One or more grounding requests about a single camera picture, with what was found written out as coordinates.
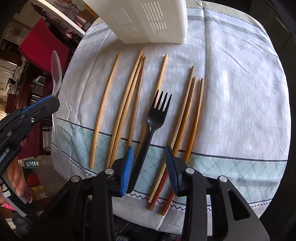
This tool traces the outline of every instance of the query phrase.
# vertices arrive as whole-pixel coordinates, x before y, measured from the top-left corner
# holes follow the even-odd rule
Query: fork tine
[[[161,111],[164,111],[164,106],[165,106],[165,101],[166,101],[167,96],[168,96],[168,93],[165,94],[165,97],[163,99],[163,103],[162,103],[161,108],[160,108]]]
[[[154,108],[154,106],[155,106],[155,102],[156,102],[156,99],[157,99],[157,96],[158,96],[158,92],[159,92],[159,90],[156,91],[156,95],[155,95],[153,103],[152,103],[152,108]]]
[[[161,93],[160,93],[160,96],[159,96],[159,99],[158,99],[158,102],[157,102],[157,105],[156,105],[156,109],[159,108],[162,97],[163,97],[163,91],[161,91]]]
[[[170,105],[170,100],[171,100],[171,98],[172,98],[172,94],[171,94],[170,97],[168,98],[168,103],[167,103],[167,105],[166,105],[166,107],[165,107],[165,112],[168,112],[168,107],[169,107],[169,105]]]

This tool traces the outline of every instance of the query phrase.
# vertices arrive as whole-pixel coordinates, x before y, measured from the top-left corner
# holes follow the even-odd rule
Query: red chair
[[[20,44],[18,50],[30,63],[51,74],[52,52],[57,51],[64,72],[70,49],[52,34],[44,20],[40,18]]]

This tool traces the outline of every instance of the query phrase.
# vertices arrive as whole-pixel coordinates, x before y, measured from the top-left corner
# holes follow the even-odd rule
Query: table
[[[203,175],[227,176],[260,216],[272,200],[289,152],[291,116],[287,81],[280,60],[262,27],[237,10],[204,1],[186,1],[186,43],[146,43],[147,56],[133,148],[155,92],[158,72],[169,55],[161,89],[172,93],[163,127],[151,142],[135,190],[113,198],[113,212],[128,221],[160,231],[180,234],[185,198],[176,197],[166,216],[159,213],[170,194],[166,184],[153,211],[147,199],[162,165],[163,147],[170,143],[181,108],[190,68],[204,78],[204,97],[190,167]],[[110,136],[133,63],[142,44],[123,44],[102,21],[94,24],[80,42],[65,74],[57,112],[63,159],[52,135],[55,169],[65,178],[87,178],[104,169]],[[110,71],[122,52],[100,128],[95,168],[88,168],[93,129]],[[197,97],[193,101],[196,107]],[[117,158],[125,152],[128,114]],[[194,111],[190,113],[179,156],[188,142]],[[208,217],[211,205],[208,200]],[[211,235],[211,219],[208,234]]]

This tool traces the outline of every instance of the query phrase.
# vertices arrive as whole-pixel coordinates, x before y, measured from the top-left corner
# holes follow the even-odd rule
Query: white plastic container
[[[84,0],[125,44],[186,41],[185,0]]]

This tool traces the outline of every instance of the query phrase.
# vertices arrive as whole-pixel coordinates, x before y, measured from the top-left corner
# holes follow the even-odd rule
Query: hand
[[[22,171],[22,167],[19,165],[17,158],[15,158],[6,169],[6,175],[12,183],[12,187],[16,189],[17,195],[19,197],[22,196],[26,189],[26,180]],[[0,203],[6,203],[6,201],[0,197]]]

